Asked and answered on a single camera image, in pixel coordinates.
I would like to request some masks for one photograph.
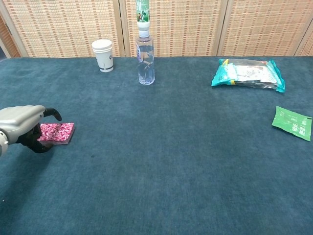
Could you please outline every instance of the table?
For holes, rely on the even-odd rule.
[[[219,58],[156,58],[150,86],[135,58],[2,61],[0,108],[54,107],[76,130],[0,158],[0,234],[311,234],[313,144],[271,123],[276,105],[313,115],[313,57],[274,57],[284,94],[212,88]]]

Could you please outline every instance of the pink package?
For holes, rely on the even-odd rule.
[[[73,135],[74,123],[42,123],[40,129],[40,143],[67,144]]]

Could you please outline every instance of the paper cup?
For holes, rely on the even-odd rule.
[[[108,39],[99,39],[92,44],[92,50],[96,55],[101,72],[113,70],[112,42]]]

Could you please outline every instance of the water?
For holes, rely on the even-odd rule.
[[[155,81],[155,64],[153,46],[139,46],[140,61],[138,65],[139,82],[150,85]]]

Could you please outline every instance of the green packet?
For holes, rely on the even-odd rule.
[[[306,141],[311,141],[312,117],[276,106],[276,114],[272,126],[281,128]]]

